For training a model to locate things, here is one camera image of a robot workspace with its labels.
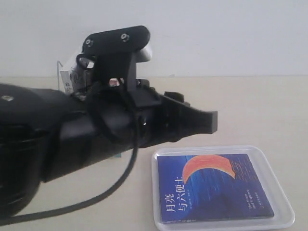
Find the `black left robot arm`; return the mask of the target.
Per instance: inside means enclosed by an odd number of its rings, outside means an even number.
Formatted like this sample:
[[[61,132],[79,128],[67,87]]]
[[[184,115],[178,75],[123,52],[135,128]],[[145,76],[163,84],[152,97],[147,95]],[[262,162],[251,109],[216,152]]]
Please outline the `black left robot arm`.
[[[0,215],[24,209],[41,182],[63,177],[134,146],[177,142],[218,129],[218,113],[190,106],[178,92],[147,85],[88,92],[0,86]]]

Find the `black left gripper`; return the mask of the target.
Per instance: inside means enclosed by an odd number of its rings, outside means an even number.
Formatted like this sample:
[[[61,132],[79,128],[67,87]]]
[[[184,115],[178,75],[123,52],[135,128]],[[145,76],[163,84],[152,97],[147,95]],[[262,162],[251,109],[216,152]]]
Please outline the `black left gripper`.
[[[107,159],[138,145],[148,147],[182,138],[191,109],[179,92],[156,91],[138,83],[134,91],[97,86],[88,92],[63,94],[67,114],[59,129],[61,159]]]

